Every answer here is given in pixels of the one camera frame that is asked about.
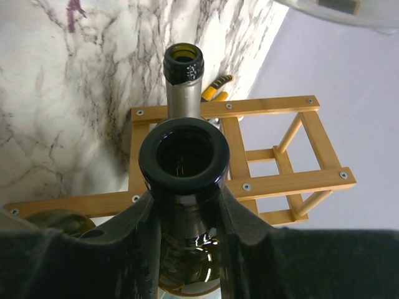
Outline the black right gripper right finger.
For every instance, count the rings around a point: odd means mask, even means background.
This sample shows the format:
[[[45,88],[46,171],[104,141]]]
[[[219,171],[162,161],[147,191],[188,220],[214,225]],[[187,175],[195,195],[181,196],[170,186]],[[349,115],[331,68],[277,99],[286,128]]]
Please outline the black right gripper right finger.
[[[275,228],[228,190],[219,200],[223,298],[397,298],[395,230]]]

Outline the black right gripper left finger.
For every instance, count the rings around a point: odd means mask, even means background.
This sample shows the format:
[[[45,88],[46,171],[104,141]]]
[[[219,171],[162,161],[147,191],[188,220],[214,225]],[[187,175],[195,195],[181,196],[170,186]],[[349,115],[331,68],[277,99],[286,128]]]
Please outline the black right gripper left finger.
[[[153,198],[82,237],[55,229],[1,232],[2,298],[155,298],[160,220]]]

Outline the green wine bottle white label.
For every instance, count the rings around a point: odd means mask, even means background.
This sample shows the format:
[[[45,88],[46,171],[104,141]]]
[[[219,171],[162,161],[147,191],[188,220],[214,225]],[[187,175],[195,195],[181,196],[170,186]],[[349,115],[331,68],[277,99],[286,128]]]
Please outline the green wine bottle white label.
[[[40,211],[27,216],[25,220],[41,229],[61,230],[70,237],[80,237],[95,228],[90,218],[67,209]]]

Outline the green wine bottle cream label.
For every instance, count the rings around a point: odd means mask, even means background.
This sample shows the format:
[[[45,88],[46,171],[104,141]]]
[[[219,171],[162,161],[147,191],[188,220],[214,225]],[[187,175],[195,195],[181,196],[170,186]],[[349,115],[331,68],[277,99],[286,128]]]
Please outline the green wine bottle cream label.
[[[229,158],[222,132],[197,118],[164,121],[143,140],[138,164],[161,224],[159,286],[171,295],[220,286],[216,223]]]

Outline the olive wine bottle brown label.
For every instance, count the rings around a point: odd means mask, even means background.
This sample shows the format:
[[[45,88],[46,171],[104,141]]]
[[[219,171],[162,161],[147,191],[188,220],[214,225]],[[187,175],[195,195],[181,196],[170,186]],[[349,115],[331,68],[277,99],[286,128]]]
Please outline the olive wine bottle brown label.
[[[163,59],[168,118],[200,118],[204,74],[202,51],[189,43],[173,44]]]

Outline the round clear glass bottle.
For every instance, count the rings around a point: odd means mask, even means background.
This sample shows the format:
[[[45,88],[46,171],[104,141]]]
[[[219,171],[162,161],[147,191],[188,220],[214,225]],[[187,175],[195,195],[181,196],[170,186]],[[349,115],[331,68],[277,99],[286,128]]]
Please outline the round clear glass bottle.
[[[397,0],[279,0],[312,17],[393,34],[398,32]]]

